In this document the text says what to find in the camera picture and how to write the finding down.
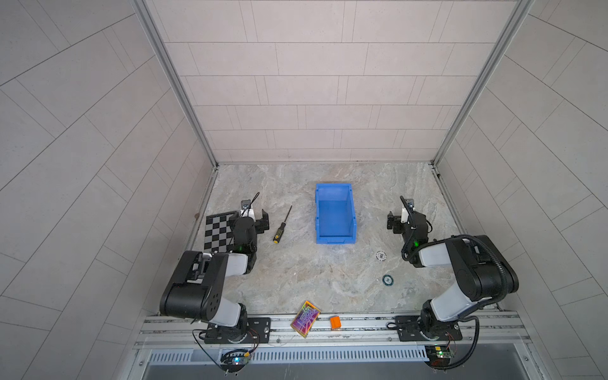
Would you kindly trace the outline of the black yellow screwdriver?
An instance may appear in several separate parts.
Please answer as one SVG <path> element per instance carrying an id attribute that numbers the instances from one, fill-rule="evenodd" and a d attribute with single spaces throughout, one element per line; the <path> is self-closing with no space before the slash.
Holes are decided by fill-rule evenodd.
<path id="1" fill-rule="evenodd" d="M 281 239 L 282 239 L 282 237 L 283 237 L 283 235 L 284 235 L 284 231 L 285 231 L 285 228 L 286 228 L 288 217 L 289 217 L 289 215 L 291 213 L 291 209 L 292 209 L 292 207 L 289 208 L 288 213 L 285 216 L 285 219 L 283 220 L 282 223 L 280 223 L 280 226 L 279 226 L 279 228 L 277 229 L 277 231 L 276 231 L 276 233 L 274 235 L 273 242 L 275 244 L 279 244 L 280 241 L 281 241 Z"/>

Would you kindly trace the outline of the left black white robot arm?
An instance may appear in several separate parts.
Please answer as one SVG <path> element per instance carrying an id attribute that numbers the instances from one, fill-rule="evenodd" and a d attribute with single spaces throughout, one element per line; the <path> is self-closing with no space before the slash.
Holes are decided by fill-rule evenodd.
<path id="1" fill-rule="evenodd" d="M 244 304 L 223 297 L 227 278 L 253 271 L 257 237 L 269 230 L 268 213 L 256 218 L 254 202 L 245 199 L 240 210 L 205 219 L 204 248 L 182 254 L 161 296 L 160 314 L 206 323 L 208 344 L 268 340 L 269 323 L 249 319 Z"/>

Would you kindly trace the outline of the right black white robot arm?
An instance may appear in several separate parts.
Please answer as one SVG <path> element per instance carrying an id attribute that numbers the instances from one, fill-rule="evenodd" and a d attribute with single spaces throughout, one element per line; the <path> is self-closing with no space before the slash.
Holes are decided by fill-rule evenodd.
<path id="1" fill-rule="evenodd" d="M 443 294 L 430 299 L 418 317 L 398 316 L 387 328 L 400 341 L 462 340 L 459 324 L 471 314 L 502 301 L 519 289 L 519 280 L 491 239 L 485 235 L 453 235 L 429 240 L 432 225 L 417 212 L 411 199 L 400 197 L 402 215 L 387 215 L 387 228 L 404 240 L 402 260 L 420 268 L 450 267 L 455 282 Z"/>

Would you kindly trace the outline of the blue plastic bin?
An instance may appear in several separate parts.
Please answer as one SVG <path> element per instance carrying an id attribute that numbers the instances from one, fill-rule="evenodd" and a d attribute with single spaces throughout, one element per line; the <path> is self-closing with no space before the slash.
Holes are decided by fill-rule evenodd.
<path id="1" fill-rule="evenodd" d="M 351 184 L 317 184 L 315 231 L 320 245 L 356 243 L 357 218 Z"/>

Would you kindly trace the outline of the black white checkerboard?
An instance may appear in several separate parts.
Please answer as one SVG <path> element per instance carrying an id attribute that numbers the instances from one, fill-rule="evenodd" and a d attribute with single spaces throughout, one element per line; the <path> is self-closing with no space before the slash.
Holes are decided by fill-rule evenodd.
<path id="1" fill-rule="evenodd" d="M 234 248 L 234 238 L 230 225 L 236 211 L 208 215 L 204 220 L 204 253 L 231 253 Z"/>

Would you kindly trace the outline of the colourful card box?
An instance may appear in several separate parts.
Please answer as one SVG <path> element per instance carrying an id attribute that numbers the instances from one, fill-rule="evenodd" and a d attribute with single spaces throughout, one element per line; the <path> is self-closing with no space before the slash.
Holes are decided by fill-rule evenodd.
<path id="1" fill-rule="evenodd" d="M 320 314 L 321 310 L 318 307 L 309 301 L 305 301 L 299 312 L 295 315 L 291 328 L 302 338 L 307 338 Z"/>

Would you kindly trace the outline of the small orange block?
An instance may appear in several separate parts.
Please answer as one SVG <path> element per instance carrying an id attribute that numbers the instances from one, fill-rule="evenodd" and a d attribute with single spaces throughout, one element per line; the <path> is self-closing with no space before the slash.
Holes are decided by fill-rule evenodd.
<path id="1" fill-rule="evenodd" d="M 329 322 L 330 322 L 330 327 L 332 330 L 339 330 L 342 327 L 341 319 L 337 315 L 329 318 Z"/>

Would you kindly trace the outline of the right circuit board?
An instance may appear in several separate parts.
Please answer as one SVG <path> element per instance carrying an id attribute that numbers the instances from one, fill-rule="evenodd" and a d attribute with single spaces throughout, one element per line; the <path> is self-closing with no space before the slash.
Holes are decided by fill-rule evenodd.
<path id="1" fill-rule="evenodd" d="M 429 367 L 446 367 L 451 364 L 454 358 L 454 352 L 447 345 L 427 345 L 424 347 Z"/>

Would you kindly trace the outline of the circuit board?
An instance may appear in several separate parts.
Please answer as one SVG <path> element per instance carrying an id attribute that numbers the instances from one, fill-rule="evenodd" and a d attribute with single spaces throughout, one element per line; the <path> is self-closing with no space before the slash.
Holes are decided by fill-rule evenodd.
<path id="1" fill-rule="evenodd" d="M 252 353 L 246 349 L 235 349 L 223 353 L 220 358 L 220 367 L 227 373 L 237 373 L 251 360 Z"/>
<path id="2" fill-rule="evenodd" d="M 454 358 L 454 352 L 447 345 L 427 345 L 424 347 L 429 367 L 446 367 L 451 364 Z"/>

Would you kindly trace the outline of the left circuit board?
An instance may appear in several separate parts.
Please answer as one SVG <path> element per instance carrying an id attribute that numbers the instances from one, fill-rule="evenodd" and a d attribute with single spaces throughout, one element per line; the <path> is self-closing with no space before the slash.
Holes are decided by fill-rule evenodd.
<path id="1" fill-rule="evenodd" d="M 251 360 L 252 353 L 246 349 L 235 349 L 223 353 L 220 358 L 220 367 L 227 373 L 237 373 Z"/>

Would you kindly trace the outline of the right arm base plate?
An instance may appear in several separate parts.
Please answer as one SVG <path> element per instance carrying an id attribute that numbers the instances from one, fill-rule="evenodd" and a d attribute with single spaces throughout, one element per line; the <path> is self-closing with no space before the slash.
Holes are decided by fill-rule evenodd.
<path id="1" fill-rule="evenodd" d="M 462 331 L 457 321 L 443 322 L 433 317 L 397 316 L 391 329 L 397 331 L 401 342 L 462 340 Z"/>

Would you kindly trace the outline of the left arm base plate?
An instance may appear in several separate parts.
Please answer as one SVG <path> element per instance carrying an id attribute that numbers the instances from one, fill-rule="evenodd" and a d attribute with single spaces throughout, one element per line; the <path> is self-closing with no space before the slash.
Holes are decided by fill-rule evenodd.
<path id="1" fill-rule="evenodd" d="M 209 325 L 204 331 L 206 345 L 252 345 L 269 343 L 272 320 L 270 318 L 247 318 L 234 327 Z"/>

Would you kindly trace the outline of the aluminium rail frame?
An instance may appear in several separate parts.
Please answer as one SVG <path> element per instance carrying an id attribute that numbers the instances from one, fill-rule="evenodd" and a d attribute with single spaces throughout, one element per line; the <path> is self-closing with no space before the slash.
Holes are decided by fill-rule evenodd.
<path id="1" fill-rule="evenodd" d="M 518 313 L 514 311 L 483 310 L 476 313 L 480 321 L 478 343 L 482 344 L 527 344 L 532 342 Z M 397 346 L 431 345 L 419 334 L 409 342 L 401 342 L 397 330 L 386 327 L 394 321 L 396 313 L 346 313 L 340 315 L 342 327 L 332 330 L 329 315 L 321 315 L 313 324 L 306 338 L 291 328 L 292 314 L 269 314 L 269 332 L 263 332 L 267 343 L 258 348 L 295 348 L 329 346 Z M 206 329 L 202 322 L 193 323 L 169 317 L 148 317 L 144 319 L 133 348 L 197 348 L 194 341 L 200 329 Z"/>

